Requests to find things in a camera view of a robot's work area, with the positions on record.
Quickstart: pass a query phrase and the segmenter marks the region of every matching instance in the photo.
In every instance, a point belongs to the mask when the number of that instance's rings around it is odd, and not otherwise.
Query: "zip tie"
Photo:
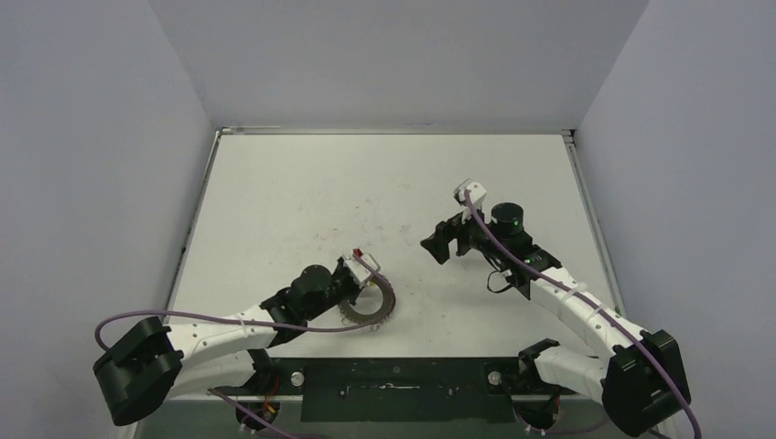
[[[580,282],[577,286],[568,290],[566,295],[560,299],[560,305],[565,304],[566,300],[570,299],[572,296],[574,296],[574,294],[581,293],[583,291],[587,291],[587,285],[584,282]]]
[[[245,327],[245,321],[240,318],[239,314],[235,314],[234,316],[237,318],[237,320],[240,320],[240,326],[242,327],[242,338],[248,338],[248,328]]]
[[[590,320],[593,319],[593,317],[596,316],[596,314],[598,314],[601,311],[603,311],[603,309],[604,309],[604,304],[603,303],[598,304],[598,306],[596,306],[596,309],[594,309],[593,312],[590,313],[589,316],[587,316],[587,319],[585,319],[585,326],[587,326],[587,324],[590,322]]]

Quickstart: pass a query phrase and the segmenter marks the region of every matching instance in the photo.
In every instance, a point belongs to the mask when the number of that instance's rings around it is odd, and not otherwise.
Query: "circular saw blade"
[[[379,326],[388,319],[396,307],[396,295],[391,288],[383,288],[380,284],[377,286],[383,294],[383,303],[380,305],[380,309],[371,314],[363,314],[356,311],[350,302],[343,300],[339,302],[339,313],[342,315],[343,321],[347,320],[357,325],[374,322],[374,326]]]

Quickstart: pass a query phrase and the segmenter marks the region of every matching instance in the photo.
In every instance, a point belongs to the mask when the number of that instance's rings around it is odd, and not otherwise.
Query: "black cable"
[[[495,273],[498,273],[498,272],[499,272],[498,270],[493,270],[492,272],[490,272],[490,274],[488,274],[488,282],[485,283],[485,287],[488,288],[488,291],[490,291],[491,293],[495,293],[495,294],[501,294],[501,293],[509,290],[510,288],[512,288],[512,286],[510,284],[507,284],[507,286],[503,287],[501,290],[493,290],[492,288],[490,288],[490,278]]]
[[[499,264],[497,264],[497,260],[494,260],[490,256],[488,256],[485,253],[482,253],[482,257],[485,258],[485,261],[488,261],[488,264],[490,264],[491,267],[493,267],[493,270],[497,270],[499,272],[503,272],[504,270],[501,268]]]

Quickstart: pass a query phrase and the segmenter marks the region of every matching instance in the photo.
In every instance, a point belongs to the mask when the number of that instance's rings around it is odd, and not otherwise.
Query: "metal gear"
[[[393,309],[396,307],[396,294],[393,293],[393,288],[391,288],[384,277],[383,280],[385,285],[380,282],[376,283],[381,293],[383,293],[383,303],[380,305],[380,309],[371,314],[362,314],[353,309],[353,305],[350,302],[343,300],[339,302],[339,314],[342,316],[343,323],[350,321],[356,325],[361,325],[373,322],[372,328],[376,330],[391,316]]]

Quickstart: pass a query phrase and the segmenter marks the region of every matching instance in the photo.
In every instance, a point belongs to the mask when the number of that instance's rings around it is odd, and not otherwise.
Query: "red object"
[[[269,407],[269,398],[271,396],[274,396],[279,388],[280,388],[280,377],[275,375],[275,386],[272,388],[272,390],[269,393],[267,393],[264,396],[264,407],[262,408],[262,412],[266,413],[267,407]]]

